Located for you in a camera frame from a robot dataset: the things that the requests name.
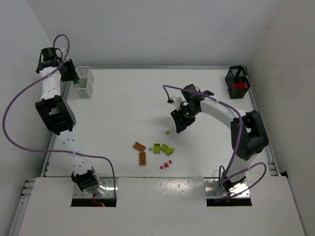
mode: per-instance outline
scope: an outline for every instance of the black basket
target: black basket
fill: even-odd
[[[251,87],[244,67],[231,66],[225,78],[231,99],[243,98]]]

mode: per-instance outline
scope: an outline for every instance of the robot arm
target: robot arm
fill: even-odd
[[[193,84],[186,86],[185,89],[197,91]],[[219,102],[210,100],[201,95],[186,91],[182,91],[182,94],[186,101],[183,101],[181,97],[171,98],[171,103],[174,103],[176,108],[171,113],[176,124],[176,132],[180,133],[184,131],[188,126],[195,122],[195,116],[198,113],[203,112],[213,116],[231,130],[232,147],[234,150],[240,123],[236,112]],[[204,91],[202,94],[208,96],[214,95],[209,91]],[[241,140],[235,159],[230,169],[227,170],[227,178],[239,171],[247,169],[257,154],[262,152],[262,150],[269,144],[268,136],[259,112],[237,111],[241,114],[245,126],[243,126],[242,129]],[[230,189],[237,183],[243,181],[244,178],[245,173],[242,173],[230,178],[222,184],[225,189]]]
[[[42,49],[41,55],[43,62],[40,58],[36,71],[43,77],[55,70],[62,58],[57,55],[55,48]],[[76,119],[61,96],[60,81],[78,80],[72,60],[67,59],[59,71],[43,80],[42,96],[40,101],[35,103],[35,107],[47,129],[56,134],[66,150],[73,152],[73,154],[69,154],[74,167],[72,180],[77,183],[81,191],[87,191],[93,195],[103,195],[105,188],[100,184],[92,164],[86,158],[76,155],[81,146],[74,129]]]

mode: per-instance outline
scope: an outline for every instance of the white table surface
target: white table surface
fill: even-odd
[[[240,207],[207,207],[198,177],[118,184],[116,207],[70,207],[71,178],[37,178],[19,236],[304,236],[285,177],[266,176]]]
[[[206,114],[184,132],[176,134],[170,115],[174,105],[166,103],[162,85],[184,87],[193,83],[202,91],[210,90],[235,108],[251,111],[249,95],[231,100],[225,83],[226,69],[96,69],[92,99],[76,99],[70,90],[67,102],[77,118],[75,126],[82,143],[81,152],[104,155],[114,165],[118,177],[216,177],[220,165],[227,166],[231,154],[230,130]],[[169,90],[170,95],[180,95]],[[147,165],[139,166],[134,142],[147,147]],[[166,143],[176,150],[171,156],[153,154],[148,148]],[[53,149],[64,149],[56,140]],[[253,161],[267,162],[264,151]],[[170,168],[160,170],[171,159]],[[90,159],[100,176],[111,176],[108,163]],[[46,176],[68,177],[73,171],[67,154],[51,154]],[[256,177],[261,172],[252,171]]]

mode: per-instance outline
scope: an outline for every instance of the white wall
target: white wall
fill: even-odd
[[[250,72],[307,235],[315,235],[315,2],[283,0]]]
[[[279,0],[27,0],[81,65],[250,62]]]
[[[26,0],[0,1],[0,115],[13,96],[38,78],[40,49],[50,46]],[[50,134],[34,103],[41,85],[22,95],[7,119],[7,130],[19,144],[47,148]],[[27,177],[40,174],[44,154],[18,150],[0,132],[0,236],[6,236]]]

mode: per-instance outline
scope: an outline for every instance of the metal base plate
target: metal base plate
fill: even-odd
[[[114,196],[114,183],[113,178],[111,177],[100,177],[100,181],[104,188],[106,189],[105,193],[102,196],[97,196],[95,199],[115,199]],[[118,192],[118,178],[116,181],[116,194]],[[77,185],[74,186],[73,199],[92,199],[93,195],[88,192],[82,192]]]
[[[250,191],[246,190],[244,193],[229,199],[218,201],[221,198],[232,197],[234,194],[244,191],[248,188],[246,178],[242,183],[236,184],[233,188],[229,189],[229,192],[223,190],[219,185],[218,178],[205,178],[205,190],[207,206],[251,206]]]

